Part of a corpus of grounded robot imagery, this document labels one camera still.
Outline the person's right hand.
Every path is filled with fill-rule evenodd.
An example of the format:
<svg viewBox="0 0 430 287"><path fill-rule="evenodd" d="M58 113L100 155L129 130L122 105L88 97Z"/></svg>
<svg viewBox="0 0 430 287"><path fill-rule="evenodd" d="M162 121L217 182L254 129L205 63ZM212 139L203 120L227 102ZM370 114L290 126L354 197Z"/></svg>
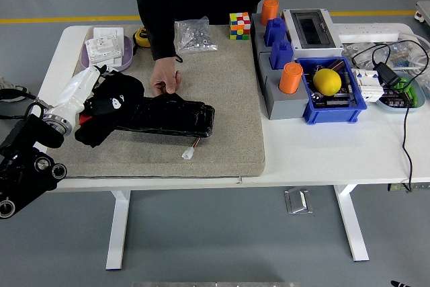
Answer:
<svg viewBox="0 0 430 287"><path fill-rule="evenodd" d="M176 57L160 58L155 61L150 86L155 96L163 93L173 94L182 81L181 73L175 68Z"/></svg>

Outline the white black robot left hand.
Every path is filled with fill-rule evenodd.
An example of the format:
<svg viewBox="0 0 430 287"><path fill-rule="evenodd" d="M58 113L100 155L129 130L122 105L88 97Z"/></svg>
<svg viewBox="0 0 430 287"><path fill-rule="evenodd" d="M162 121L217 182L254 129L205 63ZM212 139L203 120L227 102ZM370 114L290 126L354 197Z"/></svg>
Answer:
<svg viewBox="0 0 430 287"><path fill-rule="evenodd" d="M90 66L72 77L63 89L55 105L46 110L42 119L50 124L60 124L73 128L77 115L85 109L84 103L91 96L99 78L116 76L120 73L106 65Z"/></svg>

